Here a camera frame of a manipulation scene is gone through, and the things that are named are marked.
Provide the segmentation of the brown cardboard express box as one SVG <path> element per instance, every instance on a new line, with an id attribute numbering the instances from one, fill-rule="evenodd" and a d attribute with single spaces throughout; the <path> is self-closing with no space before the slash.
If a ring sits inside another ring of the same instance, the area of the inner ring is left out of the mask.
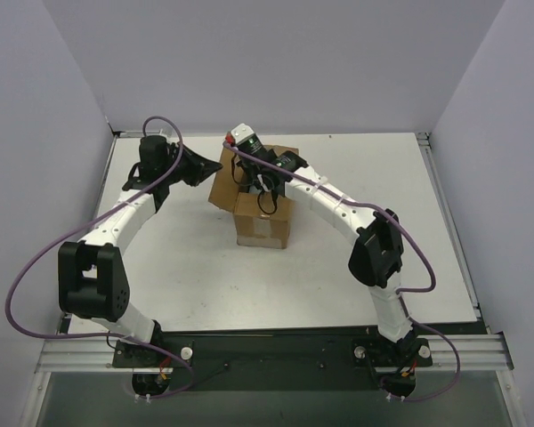
<path id="1" fill-rule="evenodd" d="M 222 150 L 222 170 L 215 174 L 208 202 L 231 215 L 239 246 L 287 248 L 294 202 L 282 196 L 273 202 L 271 195 L 248 187 L 238 161 L 230 150 Z"/>

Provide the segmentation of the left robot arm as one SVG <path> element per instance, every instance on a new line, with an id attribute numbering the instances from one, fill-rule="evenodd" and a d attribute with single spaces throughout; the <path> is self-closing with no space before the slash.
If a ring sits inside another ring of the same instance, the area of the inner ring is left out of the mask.
<path id="1" fill-rule="evenodd" d="M 123 254 L 164 204 L 172 185 L 183 182 L 197 187 L 222 168 L 221 163 L 165 136 L 142 137 L 139 160 L 130 169 L 111 214 L 79 241 L 59 248 L 61 309 L 133 339 L 133 355 L 143 365 L 159 363 L 165 354 L 165 345 L 158 339 L 159 324 L 130 302 Z"/>

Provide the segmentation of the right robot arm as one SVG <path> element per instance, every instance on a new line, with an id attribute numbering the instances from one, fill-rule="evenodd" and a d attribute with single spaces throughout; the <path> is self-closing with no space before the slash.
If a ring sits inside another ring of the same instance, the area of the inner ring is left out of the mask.
<path id="1" fill-rule="evenodd" d="M 369 288 L 378 333 L 394 343 L 405 339 L 412 325 L 397 293 L 403 254 L 400 232 L 375 210 L 353 206 L 351 198 L 295 152 L 278 156 L 254 134 L 230 136 L 226 142 L 240 155 L 241 166 L 259 189 L 308 207 L 352 244 L 348 269 Z"/>

